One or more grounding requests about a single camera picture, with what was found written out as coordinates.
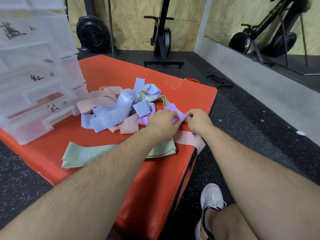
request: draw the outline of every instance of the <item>person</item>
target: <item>person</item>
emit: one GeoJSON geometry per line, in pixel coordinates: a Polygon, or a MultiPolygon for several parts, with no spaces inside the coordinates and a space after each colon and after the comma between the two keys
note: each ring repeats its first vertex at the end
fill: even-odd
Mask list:
{"type": "MultiPolygon", "coordinates": [[[[236,204],[226,206],[219,187],[202,191],[196,239],[320,239],[320,187],[246,148],[191,109],[191,132],[208,143],[236,204]]],[[[106,239],[140,166],[180,124],[160,110],[117,147],[86,165],[34,202],[0,231],[6,240],[106,239]]]]}

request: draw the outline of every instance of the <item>person's left hand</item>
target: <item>person's left hand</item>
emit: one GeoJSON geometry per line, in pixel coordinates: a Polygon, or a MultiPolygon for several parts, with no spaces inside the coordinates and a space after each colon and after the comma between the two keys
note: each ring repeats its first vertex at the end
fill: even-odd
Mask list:
{"type": "Polygon", "coordinates": [[[177,132],[181,122],[172,124],[173,118],[179,118],[177,112],[170,111],[169,109],[159,110],[156,114],[151,114],[146,128],[156,137],[159,141],[170,139],[177,132]]]}

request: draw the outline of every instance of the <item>hand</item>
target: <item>hand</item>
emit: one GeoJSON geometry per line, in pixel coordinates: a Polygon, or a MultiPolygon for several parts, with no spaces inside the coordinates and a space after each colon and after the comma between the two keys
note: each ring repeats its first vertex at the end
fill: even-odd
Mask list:
{"type": "Polygon", "coordinates": [[[158,141],[170,139],[177,132],[181,122],[172,124],[173,118],[179,118],[177,112],[169,109],[159,110],[151,114],[146,128],[158,138],[158,141]]]}
{"type": "Polygon", "coordinates": [[[186,122],[192,133],[204,137],[208,129],[213,126],[209,116],[202,109],[190,109],[186,114],[191,117],[187,118],[186,122]]]}

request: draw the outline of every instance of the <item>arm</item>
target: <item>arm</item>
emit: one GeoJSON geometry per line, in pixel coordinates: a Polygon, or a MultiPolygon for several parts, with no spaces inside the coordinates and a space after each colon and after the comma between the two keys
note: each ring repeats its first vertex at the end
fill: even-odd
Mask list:
{"type": "Polygon", "coordinates": [[[148,126],[43,195],[1,232],[6,240],[105,240],[141,164],[171,138],[176,112],[160,110],[148,126]]]}
{"type": "Polygon", "coordinates": [[[214,127],[201,109],[188,112],[208,143],[244,218],[259,239],[320,239],[320,187],[214,127]]]}

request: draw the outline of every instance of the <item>plywood wall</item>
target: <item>plywood wall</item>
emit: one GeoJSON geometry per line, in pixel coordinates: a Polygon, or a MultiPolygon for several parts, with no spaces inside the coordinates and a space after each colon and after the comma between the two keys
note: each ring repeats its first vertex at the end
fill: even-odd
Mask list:
{"type": "MultiPolygon", "coordinates": [[[[97,15],[109,26],[108,0],[94,0],[97,15]]],[[[143,16],[159,16],[162,0],[111,0],[112,25],[115,45],[122,50],[153,50],[150,38],[154,21],[143,16]]],[[[193,51],[205,0],[170,0],[166,26],[172,31],[171,50],[193,51]]],[[[74,31],[77,47],[76,25],[80,16],[86,15],[83,0],[68,0],[69,22],[74,31]]]]}
{"type": "MultiPolygon", "coordinates": [[[[311,9],[303,14],[307,52],[310,55],[320,55],[320,0],[311,0],[311,9]]],[[[228,46],[232,36],[241,32],[242,23],[258,25],[278,0],[213,0],[210,16],[204,35],[214,41],[228,46]]],[[[279,26],[279,19],[258,37],[259,46],[267,45],[279,26]]],[[[289,54],[304,54],[300,21],[296,22],[292,32],[297,33],[298,39],[289,54]]]]}

